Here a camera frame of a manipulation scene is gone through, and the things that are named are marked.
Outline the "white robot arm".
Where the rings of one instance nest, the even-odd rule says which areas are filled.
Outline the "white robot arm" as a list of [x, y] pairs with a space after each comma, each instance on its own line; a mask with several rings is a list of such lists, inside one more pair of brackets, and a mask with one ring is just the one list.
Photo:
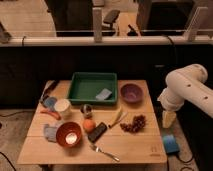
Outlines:
[[205, 82], [208, 72], [201, 64], [191, 64], [169, 72], [165, 78], [166, 88], [158, 97], [163, 107], [162, 126], [169, 128], [176, 119], [176, 112], [185, 101], [197, 106], [213, 118], [213, 89]]

